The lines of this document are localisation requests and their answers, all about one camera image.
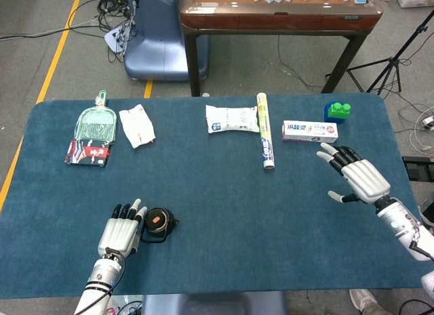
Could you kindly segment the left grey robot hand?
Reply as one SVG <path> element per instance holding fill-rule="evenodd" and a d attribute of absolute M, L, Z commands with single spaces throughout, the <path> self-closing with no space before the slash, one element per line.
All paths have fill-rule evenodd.
<path fill-rule="evenodd" d="M 107 248 L 120 252 L 124 257 L 137 252 L 138 228 L 147 213 L 147 207 L 140 204 L 141 199 L 137 198 L 132 204 L 115 206 L 98 243 L 99 256 L 108 255 Z"/>

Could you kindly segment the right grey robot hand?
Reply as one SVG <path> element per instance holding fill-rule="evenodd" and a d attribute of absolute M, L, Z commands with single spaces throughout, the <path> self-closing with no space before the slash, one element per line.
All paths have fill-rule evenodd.
<path fill-rule="evenodd" d="M 389 195 L 391 185 L 367 159 L 362 159 L 351 147 L 320 143 L 316 155 L 335 169 L 351 187 L 352 193 L 341 195 L 329 190 L 328 196 L 339 203 L 362 201 L 373 205 Z"/>

